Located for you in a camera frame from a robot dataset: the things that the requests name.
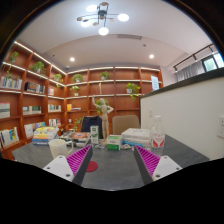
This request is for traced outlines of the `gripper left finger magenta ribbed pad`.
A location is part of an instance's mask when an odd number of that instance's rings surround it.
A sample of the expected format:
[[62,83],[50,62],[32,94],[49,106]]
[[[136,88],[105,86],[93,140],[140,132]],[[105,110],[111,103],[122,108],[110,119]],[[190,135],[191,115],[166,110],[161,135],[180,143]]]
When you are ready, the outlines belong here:
[[81,185],[92,155],[92,145],[87,145],[67,157],[57,156],[44,167],[44,170],[76,185]]

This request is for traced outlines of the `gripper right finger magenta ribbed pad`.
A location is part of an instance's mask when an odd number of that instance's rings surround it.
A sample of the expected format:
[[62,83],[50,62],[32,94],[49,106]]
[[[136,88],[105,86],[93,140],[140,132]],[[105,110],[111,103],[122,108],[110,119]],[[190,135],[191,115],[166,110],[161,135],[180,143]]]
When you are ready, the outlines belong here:
[[181,170],[169,156],[160,157],[138,145],[134,146],[134,156],[145,185]]

